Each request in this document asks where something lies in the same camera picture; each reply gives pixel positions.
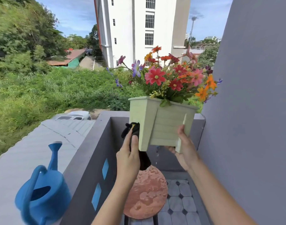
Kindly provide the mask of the colourful artificial flowers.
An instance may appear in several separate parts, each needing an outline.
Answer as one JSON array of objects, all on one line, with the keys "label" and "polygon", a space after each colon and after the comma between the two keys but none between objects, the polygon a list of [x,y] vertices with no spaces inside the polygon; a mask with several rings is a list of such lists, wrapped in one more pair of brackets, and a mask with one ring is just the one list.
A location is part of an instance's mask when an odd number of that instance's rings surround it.
[{"label": "colourful artificial flowers", "polygon": [[203,68],[198,63],[190,46],[179,57],[171,53],[159,56],[160,50],[161,47],[156,46],[145,56],[144,60],[149,66],[135,60],[129,68],[124,63],[126,56],[121,56],[115,68],[106,67],[106,70],[115,78],[116,85],[122,88],[118,75],[112,71],[126,69],[129,72],[129,85],[138,86],[151,99],[160,99],[162,107],[171,102],[183,103],[193,96],[206,103],[218,94],[216,88],[223,80],[214,79],[213,69],[209,65]]}]

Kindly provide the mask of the white tall building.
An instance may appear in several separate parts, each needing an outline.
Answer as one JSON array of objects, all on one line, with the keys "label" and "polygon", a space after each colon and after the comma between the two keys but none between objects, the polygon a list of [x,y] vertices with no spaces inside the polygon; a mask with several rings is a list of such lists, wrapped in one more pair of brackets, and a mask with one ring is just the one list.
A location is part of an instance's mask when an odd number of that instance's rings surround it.
[{"label": "white tall building", "polygon": [[160,56],[185,53],[191,0],[94,0],[100,48],[107,67],[121,56],[130,67],[159,46]]}]

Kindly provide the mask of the grey balcony parapet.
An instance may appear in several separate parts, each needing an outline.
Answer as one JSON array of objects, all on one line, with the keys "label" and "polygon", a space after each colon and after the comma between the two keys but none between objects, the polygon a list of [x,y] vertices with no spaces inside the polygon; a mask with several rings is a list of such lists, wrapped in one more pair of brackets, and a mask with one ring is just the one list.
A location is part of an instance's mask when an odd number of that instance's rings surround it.
[{"label": "grey balcony parapet", "polygon": [[[64,171],[72,200],[55,225],[91,225],[116,180],[116,153],[129,122],[129,112],[100,114]],[[167,180],[165,205],[143,220],[122,215],[119,225],[211,225],[194,182],[176,157],[163,146],[149,146],[147,154]]]}]

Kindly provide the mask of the floodlight mast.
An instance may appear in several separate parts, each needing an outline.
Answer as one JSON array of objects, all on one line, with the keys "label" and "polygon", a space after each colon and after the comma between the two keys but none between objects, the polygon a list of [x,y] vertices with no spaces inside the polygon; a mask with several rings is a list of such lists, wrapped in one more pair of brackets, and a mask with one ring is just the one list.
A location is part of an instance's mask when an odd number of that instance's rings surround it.
[{"label": "floodlight mast", "polygon": [[191,44],[193,26],[194,26],[194,22],[197,20],[197,16],[193,16],[193,17],[191,18],[191,20],[192,20],[192,25],[191,25],[191,31],[190,31],[190,37],[189,37],[189,45]]}]

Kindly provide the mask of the pale green planter box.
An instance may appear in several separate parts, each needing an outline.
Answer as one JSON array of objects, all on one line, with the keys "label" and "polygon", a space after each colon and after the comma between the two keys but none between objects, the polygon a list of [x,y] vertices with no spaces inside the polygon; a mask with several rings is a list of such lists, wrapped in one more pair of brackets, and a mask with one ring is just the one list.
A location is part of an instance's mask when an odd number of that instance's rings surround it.
[{"label": "pale green planter box", "polygon": [[198,107],[149,96],[129,98],[129,101],[129,121],[140,124],[140,151],[147,151],[149,145],[155,145],[175,147],[176,152],[182,153],[178,128],[185,125],[184,132],[189,135]]}]

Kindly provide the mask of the person's left hand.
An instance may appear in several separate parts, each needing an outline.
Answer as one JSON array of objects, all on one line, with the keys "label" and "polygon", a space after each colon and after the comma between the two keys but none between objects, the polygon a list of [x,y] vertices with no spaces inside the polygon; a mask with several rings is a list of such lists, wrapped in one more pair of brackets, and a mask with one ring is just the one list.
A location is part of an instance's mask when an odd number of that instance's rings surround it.
[{"label": "person's left hand", "polygon": [[140,159],[139,152],[130,152],[130,140],[132,137],[132,130],[127,133],[121,149],[117,152],[117,177],[116,182],[119,184],[124,184],[130,188],[133,186],[139,169],[140,169]]}]

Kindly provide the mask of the corrugated grey roof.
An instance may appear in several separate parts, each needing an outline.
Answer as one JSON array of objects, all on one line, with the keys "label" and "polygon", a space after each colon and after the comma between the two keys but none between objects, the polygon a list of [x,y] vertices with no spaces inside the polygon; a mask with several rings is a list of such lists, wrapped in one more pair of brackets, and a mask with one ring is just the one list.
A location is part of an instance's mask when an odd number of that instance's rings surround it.
[{"label": "corrugated grey roof", "polygon": [[48,145],[63,143],[58,158],[58,170],[63,173],[94,123],[95,120],[42,121],[0,156],[0,225],[24,225],[15,196],[38,165],[48,167],[52,154]]}]

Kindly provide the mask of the person's right hand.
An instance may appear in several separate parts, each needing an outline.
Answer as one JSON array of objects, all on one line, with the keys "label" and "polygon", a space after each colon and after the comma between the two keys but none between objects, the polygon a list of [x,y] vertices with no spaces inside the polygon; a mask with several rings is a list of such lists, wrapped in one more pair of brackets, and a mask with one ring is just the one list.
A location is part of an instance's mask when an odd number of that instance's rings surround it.
[{"label": "person's right hand", "polygon": [[176,156],[179,164],[188,173],[192,173],[195,165],[200,161],[200,157],[192,141],[191,143],[181,142],[181,153],[178,153],[175,147],[165,146],[165,148]]}]

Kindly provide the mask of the round terracotta stool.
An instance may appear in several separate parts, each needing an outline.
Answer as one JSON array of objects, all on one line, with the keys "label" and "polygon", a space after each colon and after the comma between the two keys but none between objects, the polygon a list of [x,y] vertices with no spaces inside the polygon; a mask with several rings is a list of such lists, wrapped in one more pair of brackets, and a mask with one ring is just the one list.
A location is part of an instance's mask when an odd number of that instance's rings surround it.
[{"label": "round terracotta stool", "polygon": [[129,218],[143,220],[155,216],[166,203],[167,181],[162,172],[151,165],[139,171],[126,200],[123,213]]}]

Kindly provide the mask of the red roofed low building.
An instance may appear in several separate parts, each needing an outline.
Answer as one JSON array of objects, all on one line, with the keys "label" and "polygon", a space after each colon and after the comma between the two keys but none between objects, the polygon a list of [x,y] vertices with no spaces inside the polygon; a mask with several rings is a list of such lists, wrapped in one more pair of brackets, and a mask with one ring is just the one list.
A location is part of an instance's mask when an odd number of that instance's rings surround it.
[{"label": "red roofed low building", "polygon": [[57,68],[76,68],[86,55],[86,49],[68,49],[64,60],[48,60],[50,66]]}]

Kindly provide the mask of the blue watering can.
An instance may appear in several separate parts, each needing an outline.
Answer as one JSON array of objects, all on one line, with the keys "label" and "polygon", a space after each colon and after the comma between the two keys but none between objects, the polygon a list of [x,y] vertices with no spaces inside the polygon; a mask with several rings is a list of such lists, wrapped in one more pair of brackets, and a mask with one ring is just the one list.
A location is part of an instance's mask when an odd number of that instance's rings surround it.
[{"label": "blue watering can", "polygon": [[61,146],[61,141],[48,145],[52,151],[48,167],[37,166],[16,194],[15,205],[26,225],[51,225],[68,209],[72,197],[63,174],[58,171]]}]

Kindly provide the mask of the person's left forearm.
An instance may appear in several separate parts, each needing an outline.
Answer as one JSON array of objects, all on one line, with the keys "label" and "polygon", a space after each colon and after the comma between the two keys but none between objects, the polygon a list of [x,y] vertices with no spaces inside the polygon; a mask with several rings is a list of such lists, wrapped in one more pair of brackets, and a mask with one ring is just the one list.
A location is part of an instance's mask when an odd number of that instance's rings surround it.
[{"label": "person's left forearm", "polygon": [[115,184],[104,201],[91,225],[119,225],[125,203],[136,177],[117,178]]}]

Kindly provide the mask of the white parked car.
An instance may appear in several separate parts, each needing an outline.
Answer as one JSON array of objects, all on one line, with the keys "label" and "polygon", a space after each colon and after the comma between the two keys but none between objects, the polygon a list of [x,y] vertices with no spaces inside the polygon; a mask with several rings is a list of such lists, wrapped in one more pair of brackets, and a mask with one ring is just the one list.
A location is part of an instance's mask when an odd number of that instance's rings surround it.
[{"label": "white parked car", "polygon": [[88,111],[77,110],[68,113],[56,114],[51,119],[53,120],[91,120],[90,113]]}]

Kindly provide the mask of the person's right forearm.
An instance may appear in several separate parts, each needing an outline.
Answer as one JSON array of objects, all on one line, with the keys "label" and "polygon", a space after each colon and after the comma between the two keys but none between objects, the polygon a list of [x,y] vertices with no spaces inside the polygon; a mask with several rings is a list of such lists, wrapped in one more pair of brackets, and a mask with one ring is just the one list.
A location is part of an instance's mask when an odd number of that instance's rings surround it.
[{"label": "person's right forearm", "polygon": [[198,159],[188,170],[214,225],[258,225]]}]

